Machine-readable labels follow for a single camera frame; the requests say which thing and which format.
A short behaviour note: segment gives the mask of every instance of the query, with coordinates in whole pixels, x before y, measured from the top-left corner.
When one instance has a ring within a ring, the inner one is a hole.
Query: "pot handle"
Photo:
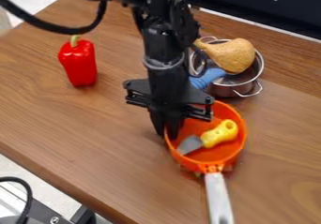
[[[220,172],[205,175],[210,224],[234,224],[231,203]]]
[[[234,89],[233,89],[233,92],[235,92],[239,97],[253,97],[253,96],[256,96],[256,95],[258,95],[258,94],[260,94],[262,92],[263,86],[258,80],[255,80],[254,82],[258,86],[258,90],[256,92],[254,92],[254,93],[251,93],[251,94],[240,94],[237,90],[234,90]]]
[[[201,37],[200,40],[203,42],[209,42],[211,40],[218,40],[218,38],[217,37]]]

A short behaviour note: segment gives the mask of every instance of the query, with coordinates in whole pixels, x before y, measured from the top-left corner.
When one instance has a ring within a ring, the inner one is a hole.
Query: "orange frying pan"
[[[210,123],[188,119],[181,129],[178,139],[170,141],[165,133],[165,141],[172,156],[180,165],[192,172],[201,172],[205,175],[210,223],[233,224],[232,208],[221,172],[225,167],[235,163],[244,147],[247,130],[240,115],[229,105],[216,101],[212,110],[213,120]],[[239,132],[235,140],[221,143],[210,149],[201,148],[186,156],[182,156],[177,151],[177,147],[189,136],[201,136],[203,132],[215,128],[225,119],[231,119],[238,125]]]

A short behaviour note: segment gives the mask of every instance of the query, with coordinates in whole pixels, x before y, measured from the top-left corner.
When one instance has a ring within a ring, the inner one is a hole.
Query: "red bell pepper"
[[[74,86],[91,85],[97,79],[94,44],[72,36],[61,48],[58,58]]]

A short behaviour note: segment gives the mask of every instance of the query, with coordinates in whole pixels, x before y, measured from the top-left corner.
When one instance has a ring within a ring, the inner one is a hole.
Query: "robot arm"
[[[83,34],[101,21],[110,0],[98,0],[97,19],[86,27],[69,28],[44,22],[8,0],[0,6],[26,22],[55,33]],[[213,97],[189,81],[188,48],[199,37],[199,23],[191,15],[187,0],[121,0],[132,8],[134,20],[145,44],[144,65],[148,79],[124,82],[129,104],[147,108],[159,135],[166,129],[176,139],[186,118],[209,121]]]

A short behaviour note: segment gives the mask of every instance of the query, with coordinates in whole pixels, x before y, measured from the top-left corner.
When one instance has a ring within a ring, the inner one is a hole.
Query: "black wire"
[[[26,220],[28,219],[28,214],[31,209],[31,204],[32,204],[32,200],[33,200],[32,189],[23,179],[20,179],[18,177],[11,177],[11,176],[0,177],[0,183],[3,183],[3,182],[19,183],[20,185],[22,185],[25,188],[25,190],[26,190],[25,207],[16,222],[16,224],[24,224],[26,222]]]
[[[21,8],[19,8],[9,0],[0,0],[0,6],[6,9],[7,11],[11,12],[13,15],[23,19],[25,22],[28,22],[29,24],[36,26],[38,28],[41,28],[43,30],[50,31],[53,33],[65,34],[65,35],[77,35],[77,34],[88,33],[91,30],[93,30],[96,26],[98,26],[98,24],[101,22],[106,12],[107,1],[105,0],[100,1],[96,20],[94,20],[88,26],[77,27],[77,28],[66,27],[62,25],[53,24],[50,22],[45,22],[39,18],[32,16],[25,10],[22,10]]]

